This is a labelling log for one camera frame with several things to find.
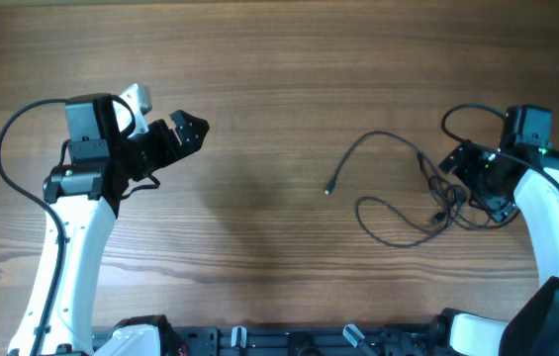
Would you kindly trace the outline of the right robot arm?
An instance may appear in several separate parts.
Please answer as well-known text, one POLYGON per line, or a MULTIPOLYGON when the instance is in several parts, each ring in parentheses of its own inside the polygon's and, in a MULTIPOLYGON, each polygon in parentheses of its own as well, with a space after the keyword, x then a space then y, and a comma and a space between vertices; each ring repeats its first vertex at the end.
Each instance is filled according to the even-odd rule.
POLYGON ((520 211, 535 255, 539 288, 510 321, 446 310, 426 349, 443 355, 559 355, 559 151, 549 110, 521 105, 500 115, 499 145, 460 138, 439 165, 454 174, 496 223, 520 211))

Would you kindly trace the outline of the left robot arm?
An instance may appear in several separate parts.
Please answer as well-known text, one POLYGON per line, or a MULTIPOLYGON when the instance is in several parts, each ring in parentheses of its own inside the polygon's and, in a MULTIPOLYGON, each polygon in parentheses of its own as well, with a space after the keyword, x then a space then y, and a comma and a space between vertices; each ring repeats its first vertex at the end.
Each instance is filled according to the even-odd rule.
POLYGON ((153 190, 154 172, 199 151, 209 123, 182 110, 146 124, 149 102, 97 93, 62 100, 69 138, 36 197, 5 182, 46 213, 38 272, 10 355, 91 355, 99 270, 122 201, 153 190))

